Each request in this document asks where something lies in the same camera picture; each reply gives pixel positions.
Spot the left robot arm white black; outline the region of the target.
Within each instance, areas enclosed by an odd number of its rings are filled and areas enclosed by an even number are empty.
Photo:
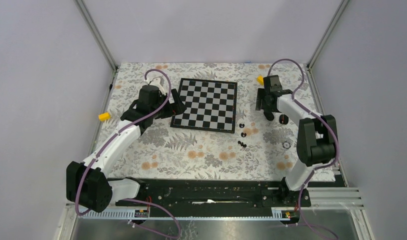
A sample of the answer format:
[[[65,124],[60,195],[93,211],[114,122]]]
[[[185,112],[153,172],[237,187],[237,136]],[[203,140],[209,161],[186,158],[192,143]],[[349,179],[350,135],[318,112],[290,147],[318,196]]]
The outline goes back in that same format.
[[[74,203],[77,214],[83,215],[80,207],[101,213],[110,204],[125,199],[136,206],[142,205],[147,193],[137,180],[132,177],[110,180],[109,173],[154,120],[180,115],[186,109],[176,89],[163,93],[159,86],[144,85],[105,142],[83,161],[72,161],[67,166],[66,198]]]

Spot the black earbud charging case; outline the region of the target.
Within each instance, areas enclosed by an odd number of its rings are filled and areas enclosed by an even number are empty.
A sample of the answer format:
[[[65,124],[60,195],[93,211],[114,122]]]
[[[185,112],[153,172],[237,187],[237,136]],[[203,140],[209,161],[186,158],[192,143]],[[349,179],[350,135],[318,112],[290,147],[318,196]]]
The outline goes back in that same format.
[[[287,125],[288,123],[289,123],[289,117],[287,116],[287,115],[285,115],[285,114],[281,114],[280,116],[279,116],[279,123],[281,124],[281,125]]]

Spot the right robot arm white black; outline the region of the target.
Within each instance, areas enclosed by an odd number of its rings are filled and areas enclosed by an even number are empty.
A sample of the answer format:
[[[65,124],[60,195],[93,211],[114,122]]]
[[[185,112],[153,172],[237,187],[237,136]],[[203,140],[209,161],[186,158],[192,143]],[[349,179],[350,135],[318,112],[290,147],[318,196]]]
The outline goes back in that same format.
[[[332,115],[319,115],[299,103],[290,89],[283,89],[278,75],[263,77],[262,81],[255,109],[262,110],[268,121],[275,119],[275,113],[281,113],[298,127],[298,161],[281,180],[276,193],[281,204],[291,206],[299,200],[315,171],[338,157],[336,119]]]

